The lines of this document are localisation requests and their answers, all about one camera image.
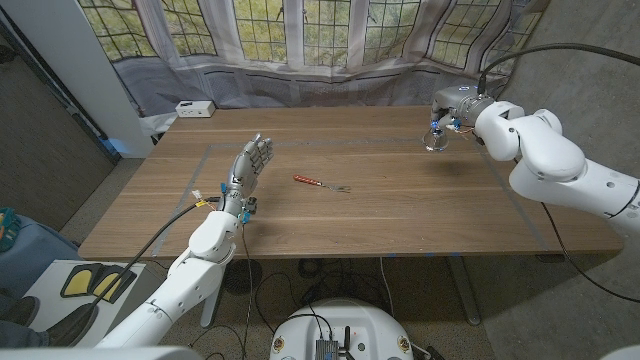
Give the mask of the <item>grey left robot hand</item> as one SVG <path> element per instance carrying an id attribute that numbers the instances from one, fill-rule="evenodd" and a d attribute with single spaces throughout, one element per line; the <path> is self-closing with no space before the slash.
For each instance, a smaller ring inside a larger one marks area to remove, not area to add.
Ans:
<path id="1" fill-rule="evenodd" d="M 228 172 L 226 191 L 218 210 L 238 216 L 258 184 L 258 177 L 273 158 L 273 143 L 260 133 L 236 156 Z"/>

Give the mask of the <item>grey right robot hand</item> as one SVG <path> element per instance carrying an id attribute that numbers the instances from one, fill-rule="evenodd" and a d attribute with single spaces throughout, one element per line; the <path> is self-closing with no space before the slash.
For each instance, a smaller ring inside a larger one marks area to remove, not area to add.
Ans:
<path id="1" fill-rule="evenodd" d="M 495 100 L 478 94 L 475 86 L 457 85 L 438 90 L 431 105 L 431 125 L 444 129 L 456 121 L 461 126 L 474 127 L 480 113 Z"/>

